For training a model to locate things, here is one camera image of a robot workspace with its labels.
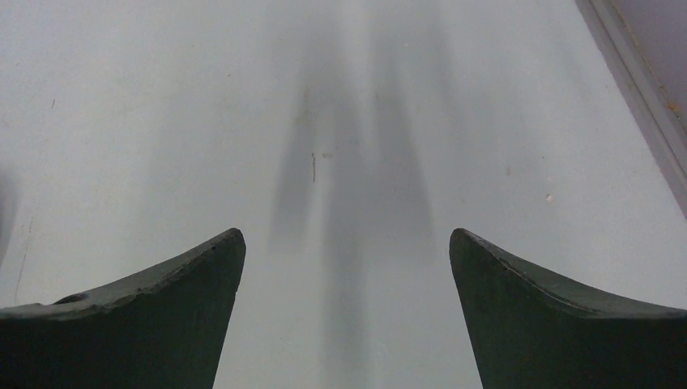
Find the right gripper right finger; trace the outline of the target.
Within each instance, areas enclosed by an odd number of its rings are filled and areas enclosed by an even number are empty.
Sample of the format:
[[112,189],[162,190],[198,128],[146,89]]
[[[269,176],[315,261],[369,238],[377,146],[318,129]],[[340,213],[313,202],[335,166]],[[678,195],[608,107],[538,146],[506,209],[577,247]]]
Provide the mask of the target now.
[[483,387],[685,387],[684,310],[582,284],[466,229],[449,256]]

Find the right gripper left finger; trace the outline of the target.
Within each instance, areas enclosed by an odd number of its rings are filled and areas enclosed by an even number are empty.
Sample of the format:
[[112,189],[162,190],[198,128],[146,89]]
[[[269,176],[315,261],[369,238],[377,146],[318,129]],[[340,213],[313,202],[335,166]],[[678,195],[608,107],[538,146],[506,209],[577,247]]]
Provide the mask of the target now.
[[245,254],[229,229],[112,283],[2,309],[2,387],[212,387]]

